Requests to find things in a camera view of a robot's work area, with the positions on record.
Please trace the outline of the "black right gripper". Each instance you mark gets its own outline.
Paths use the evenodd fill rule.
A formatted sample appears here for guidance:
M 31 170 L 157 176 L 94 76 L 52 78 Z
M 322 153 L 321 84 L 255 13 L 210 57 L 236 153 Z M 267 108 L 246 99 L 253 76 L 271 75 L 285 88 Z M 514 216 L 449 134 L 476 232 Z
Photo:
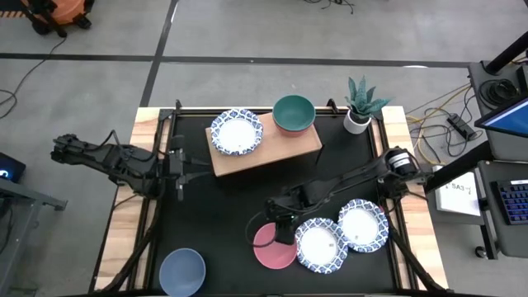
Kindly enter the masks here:
M 308 202 L 302 187 L 268 198 L 265 202 L 265 217 L 269 222 L 293 220 L 308 211 Z M 276 224 L 276 241 L 285 245 L 295 244 L 295 228 L 291 224 Z

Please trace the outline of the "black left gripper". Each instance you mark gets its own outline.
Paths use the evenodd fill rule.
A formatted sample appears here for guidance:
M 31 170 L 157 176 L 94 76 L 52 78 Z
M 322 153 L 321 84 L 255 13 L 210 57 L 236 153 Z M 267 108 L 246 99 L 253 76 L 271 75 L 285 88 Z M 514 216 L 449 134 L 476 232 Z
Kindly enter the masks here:
M 174 183 L 175 192 L 177 194 L 177 200 L 183 201 L 183 183 L 189 183 L 190 181 L 199 178 L 207 177 L 211 175 L 211 172 L 190 172 L 183 176 L 183 160 L 185 154 L 183 153 L 184 136 L 175 135 L 171 136 L 167 142 L 166 148 L 166 177 Z M 209 166 L 210 164 L 201 161 L 197 158 L 186 158 L 185 163 L 191 165 Z

